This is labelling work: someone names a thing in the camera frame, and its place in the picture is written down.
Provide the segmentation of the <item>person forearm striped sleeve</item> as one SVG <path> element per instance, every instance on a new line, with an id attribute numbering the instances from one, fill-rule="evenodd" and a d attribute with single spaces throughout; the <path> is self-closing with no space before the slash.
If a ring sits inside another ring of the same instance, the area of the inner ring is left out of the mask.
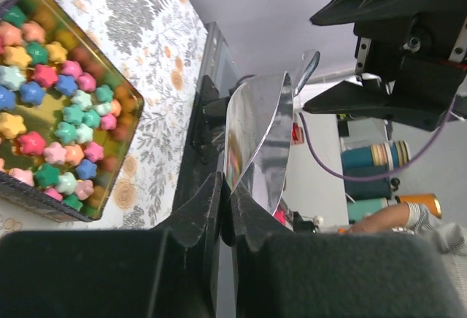
<path id="1" fill-rule="evenodd" d="M 466 230 L 454 222 L 443 223 L 428 207 L 418 203 L 398 203 L 367 216 L 347 233 L 378 233 L 406 228 L 428 240 L 443 255 L 466 257 Z"/>

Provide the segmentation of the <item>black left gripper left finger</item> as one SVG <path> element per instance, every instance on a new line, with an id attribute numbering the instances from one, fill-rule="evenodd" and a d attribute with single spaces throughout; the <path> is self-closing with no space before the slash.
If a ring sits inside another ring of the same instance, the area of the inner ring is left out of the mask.
<path id="1" fill-rule="evenodd" d="M 213 317 L 223 177 L 149 230 L 22 231 L 1 240 L 3 317 Z"/>

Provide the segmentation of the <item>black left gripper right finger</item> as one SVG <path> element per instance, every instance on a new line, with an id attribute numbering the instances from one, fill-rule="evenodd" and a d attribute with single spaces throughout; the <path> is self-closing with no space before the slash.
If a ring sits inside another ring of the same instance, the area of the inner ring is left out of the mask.
<path id="1" fill-rule="evenodd" d="M 404 233 L 295 233 L 223 186 L 238 317 L 461 317 L 439 257 Z"/>

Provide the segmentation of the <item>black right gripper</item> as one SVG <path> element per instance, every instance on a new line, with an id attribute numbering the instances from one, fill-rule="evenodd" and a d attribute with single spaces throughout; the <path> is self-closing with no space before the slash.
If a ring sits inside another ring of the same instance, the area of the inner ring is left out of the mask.
<path id="1" fill-rule="evenodd" d="M 455 88 L 466 80 L 466 0 L 331 0 L 309 20 L 353 23 L 356 73 L 395 86 L 384 94 L 342 81 L 308 100 L 305 112 L 372 117 L 424 131 L 441 125 Z"/>

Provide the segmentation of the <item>silver metal scoop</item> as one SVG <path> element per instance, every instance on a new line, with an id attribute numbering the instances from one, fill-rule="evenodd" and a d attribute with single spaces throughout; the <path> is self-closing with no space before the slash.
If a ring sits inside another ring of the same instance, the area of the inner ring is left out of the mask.
<path id="1" fill-rule="evenodd" d="M 223 173 L 231 190 L 242 186 L 269 214 L 282 197 L 293 130 L 293 100 L 317 68 L 309 50 L 300 66 L 250 77 L 231 95 L 226 111 Z"/>

